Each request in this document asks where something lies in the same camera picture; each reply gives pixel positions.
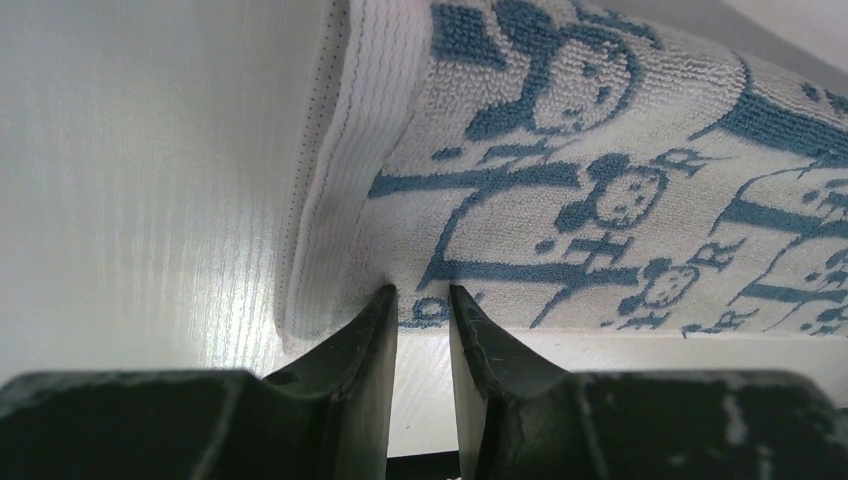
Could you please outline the white blue patterned towel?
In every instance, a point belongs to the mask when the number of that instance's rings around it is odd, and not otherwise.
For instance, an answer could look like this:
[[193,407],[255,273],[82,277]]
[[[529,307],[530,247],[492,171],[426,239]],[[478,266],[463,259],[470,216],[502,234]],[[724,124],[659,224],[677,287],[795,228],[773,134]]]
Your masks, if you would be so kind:
[[586,1],[341,1],[277,328],[847,335],[847,99]]

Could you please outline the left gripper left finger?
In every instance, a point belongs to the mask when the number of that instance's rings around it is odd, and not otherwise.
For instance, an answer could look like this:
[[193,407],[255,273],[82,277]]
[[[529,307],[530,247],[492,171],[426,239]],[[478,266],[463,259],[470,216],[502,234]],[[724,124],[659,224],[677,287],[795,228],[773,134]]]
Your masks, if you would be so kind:
[[278,395],[276,477],[385,477],[397,342],[397,289],[385,285],[344,327],[264,377]]

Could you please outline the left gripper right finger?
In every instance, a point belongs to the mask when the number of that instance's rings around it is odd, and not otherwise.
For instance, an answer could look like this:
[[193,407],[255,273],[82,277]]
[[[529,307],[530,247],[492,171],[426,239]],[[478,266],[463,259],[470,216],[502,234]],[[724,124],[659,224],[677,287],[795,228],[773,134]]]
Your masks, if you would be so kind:
[[465,479],[566,479],[577,471],[569,373],[449,288],[451,369]]

